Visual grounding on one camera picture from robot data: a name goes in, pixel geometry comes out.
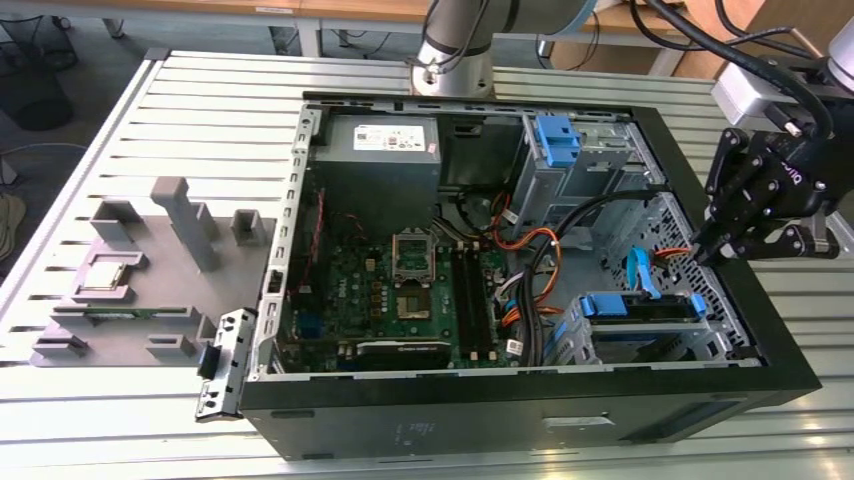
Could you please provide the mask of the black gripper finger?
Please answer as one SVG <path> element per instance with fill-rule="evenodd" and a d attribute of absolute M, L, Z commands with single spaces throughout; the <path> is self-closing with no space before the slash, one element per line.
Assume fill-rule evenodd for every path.
<path fill-rule="evenodd" d="M 772 221 L 730 240 L 719 253 L 726 258 L 744 260 L 834 259 L 838 257 L 838 240 L 826 226 L 814 228 L 806 224 L 783 225 Z"/>
<path fill-rule="evenodd" d="M 746 258 L 778 228 L 764 211 L 778 194 L 778 181 L 763 180 L 767 163 L 748 152 L 751 138 L 738 128 L 723 130 L 706 179 L 708 205 L 692 236 L 694 260 L 715 265 L 726 258 Z"/>

